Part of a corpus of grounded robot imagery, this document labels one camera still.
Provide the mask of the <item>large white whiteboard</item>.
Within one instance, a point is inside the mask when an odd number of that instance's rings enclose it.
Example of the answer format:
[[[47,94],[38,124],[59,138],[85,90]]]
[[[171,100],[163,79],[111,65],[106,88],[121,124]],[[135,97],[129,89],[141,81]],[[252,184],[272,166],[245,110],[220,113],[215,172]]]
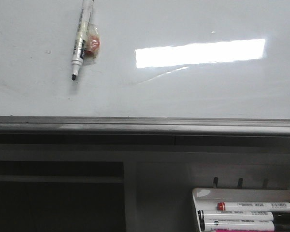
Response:
[[[0,132],[290,135],[290,0],[0,0]]]

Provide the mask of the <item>black capped marker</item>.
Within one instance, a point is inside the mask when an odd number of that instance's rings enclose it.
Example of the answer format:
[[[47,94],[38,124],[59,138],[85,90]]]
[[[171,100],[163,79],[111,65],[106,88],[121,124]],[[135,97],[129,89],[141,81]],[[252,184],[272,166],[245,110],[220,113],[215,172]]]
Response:
[[[278,223],[270,220],[218,220],[205,219],[200,222],[200,231],[268,231],[290,232],[290,223]]]
[[[290,213],[268,212],[268,211],[211,211],[198,210],[199,220],[220,219],[220,220],[290,220]]]

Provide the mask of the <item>pink marker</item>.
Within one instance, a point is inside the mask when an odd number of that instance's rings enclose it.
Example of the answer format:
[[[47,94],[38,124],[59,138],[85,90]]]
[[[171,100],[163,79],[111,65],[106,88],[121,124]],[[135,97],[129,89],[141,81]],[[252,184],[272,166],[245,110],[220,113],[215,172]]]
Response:
[[[214,230],[212,232],[281,232],[281,231]]]

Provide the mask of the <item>lower black capped marker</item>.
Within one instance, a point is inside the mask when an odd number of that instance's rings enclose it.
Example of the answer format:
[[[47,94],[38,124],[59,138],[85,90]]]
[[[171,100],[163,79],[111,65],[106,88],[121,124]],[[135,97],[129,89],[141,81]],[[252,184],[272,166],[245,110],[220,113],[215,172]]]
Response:
[[[290,232],[290,223],[278,223],[270,220],[218,220],[205,219],[200,222],[200,231],[268,231]]]

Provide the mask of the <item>red capped marker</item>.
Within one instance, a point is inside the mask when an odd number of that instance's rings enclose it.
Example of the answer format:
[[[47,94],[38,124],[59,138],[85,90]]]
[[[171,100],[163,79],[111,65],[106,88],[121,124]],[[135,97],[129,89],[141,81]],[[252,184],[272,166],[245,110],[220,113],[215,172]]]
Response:
[[[290,213],[290,202],[220,202],[219,211],[268,211]]]

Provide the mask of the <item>white marker tray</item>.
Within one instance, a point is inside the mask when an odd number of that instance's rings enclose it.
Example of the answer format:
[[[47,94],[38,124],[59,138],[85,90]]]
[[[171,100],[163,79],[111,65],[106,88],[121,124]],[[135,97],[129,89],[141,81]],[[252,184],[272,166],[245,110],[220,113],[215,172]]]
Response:
[[[290,202],[290,190],[208,189],[195,188],[192,192],[196,230],[200,231],[198,210],[217,210],[220,202]],[[290,223],[290,220],[273,222]]]

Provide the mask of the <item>upper black capped marker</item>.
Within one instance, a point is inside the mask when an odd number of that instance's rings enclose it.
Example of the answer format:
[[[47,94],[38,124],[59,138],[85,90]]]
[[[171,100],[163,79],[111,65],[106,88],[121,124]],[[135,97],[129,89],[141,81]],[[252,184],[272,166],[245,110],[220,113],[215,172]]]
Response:
[[[268,212],[268,211],[211,211],[198,210],[199,220],[220,219],[220,220],[290,220],[290,213]]]

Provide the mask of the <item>white black-tipped whiteboard marker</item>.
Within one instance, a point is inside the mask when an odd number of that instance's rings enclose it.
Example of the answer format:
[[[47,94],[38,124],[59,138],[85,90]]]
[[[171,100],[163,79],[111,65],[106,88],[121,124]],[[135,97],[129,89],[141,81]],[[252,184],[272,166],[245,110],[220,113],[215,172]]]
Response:
[[[72,80],[75,81],[84,63],[85,45],[88,38],[88,28],[93,16],[93,0],[84,0],[79,17],[75,44],[72,54]]]

